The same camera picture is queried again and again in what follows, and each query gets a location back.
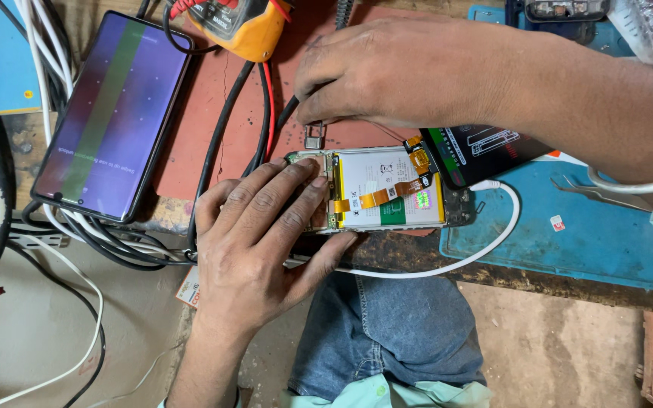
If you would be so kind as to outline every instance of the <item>hand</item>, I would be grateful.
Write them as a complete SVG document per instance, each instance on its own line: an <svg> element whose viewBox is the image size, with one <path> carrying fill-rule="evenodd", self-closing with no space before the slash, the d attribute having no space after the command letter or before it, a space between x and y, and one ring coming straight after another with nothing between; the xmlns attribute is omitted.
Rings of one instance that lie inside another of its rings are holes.
<svg viewBox="0 0 653 408"><path fill-rule="evenodd" d="M324 200L327 179L315 178L283 213L282 208L299 185L313 179L316 168L313 160L287 165L278 158L243 181L216 184L198 199L197 319L207 317L208 327L215 321L233 336L254 335L306 298L336 268L356 240L354 232L332 236L304 265L283 266Z"/></svg>
<svg viewBox="0 0 653 408"><path fill-rule="evenodd" d="M414 128L495 124L498 108L513 103L529 54L521 54L529 47L524 37L497 24L439 16L336 31L299 65L297 119L349 117Z"/></svg>

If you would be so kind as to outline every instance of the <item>phone battery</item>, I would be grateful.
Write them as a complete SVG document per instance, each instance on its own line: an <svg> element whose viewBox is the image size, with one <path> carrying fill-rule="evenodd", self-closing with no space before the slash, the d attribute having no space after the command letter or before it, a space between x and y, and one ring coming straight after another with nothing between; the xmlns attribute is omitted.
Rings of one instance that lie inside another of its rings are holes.
<svg viewBox="0 0 653 408"><path fill-rule="evenodd" d="M395 183L418 179L404 148L341 152L339 157L340 195L355 198L388 188ZM339 227L439 228L445 223L439 177L425 190L392 199L370 209L342 214Z"/></svg>

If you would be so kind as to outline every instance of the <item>workbench surface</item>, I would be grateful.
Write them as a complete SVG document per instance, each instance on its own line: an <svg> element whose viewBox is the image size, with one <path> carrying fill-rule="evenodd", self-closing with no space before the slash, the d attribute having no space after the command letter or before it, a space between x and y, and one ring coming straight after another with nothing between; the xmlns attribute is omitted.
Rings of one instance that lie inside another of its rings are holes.
<svg viewBox="0 0 653 408"><path fill-rule="evenodd" d="M68 28L73 46L73 59L78 63L83 59L83 53L94 38L102 15L108 9L135 14L140 0L79 0L77 2L55 0L54 3ZM151 5L147 19L158 22L164 2L160 0L155 3L158 4L157 8ZM503 5L502 0L369 0L362 3L445 14L455 18L465 18L471 5ZM182 20L183 17L179 17L173 25L179 26ZM17 208L23 209L30 201L29 190L39 171L46 149L42 135L42 116L41 113L4 116L4 122L14 153L18 186ZM140 227L160 232L185 233L192 202L185 199L158 197L151 192L146 195L142 207L137 223ZM297 244L298 250L308 253L317 247L321 239L318 237L306 239ZM364 235L345 255L344 262L357 267L411 272L435 269L455 261L440 255L439 240L439 232L424 237L386 232ZM480 263L470 264L445 276L464 282L653 311L653 291L634 287L576 280Z"/></svg>

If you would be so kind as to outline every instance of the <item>jeans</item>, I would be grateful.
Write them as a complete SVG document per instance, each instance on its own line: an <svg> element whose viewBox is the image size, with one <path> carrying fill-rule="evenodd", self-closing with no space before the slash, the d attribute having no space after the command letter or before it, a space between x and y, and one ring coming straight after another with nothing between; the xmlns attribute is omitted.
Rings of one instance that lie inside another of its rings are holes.
<svg viewBox="0 0 653 408"><path fill-rule="evenodd" d="M475 317L451 281L333 272L314 294L289 389L334 401L377 374L403 385L486 385L482 364Z"/></svg>

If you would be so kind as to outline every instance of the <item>yellow multimeter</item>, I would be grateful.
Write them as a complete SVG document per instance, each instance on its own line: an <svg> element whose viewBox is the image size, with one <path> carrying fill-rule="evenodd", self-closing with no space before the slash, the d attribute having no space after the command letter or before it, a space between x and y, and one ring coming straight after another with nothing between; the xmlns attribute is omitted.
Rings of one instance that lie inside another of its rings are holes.
<svg viewBox="0 0 653 408"><path fill-rule="evenodd" d="M208 0L188 8L188 16L213 42L245 60L271 58L291 5L282 0Z"/></svg>

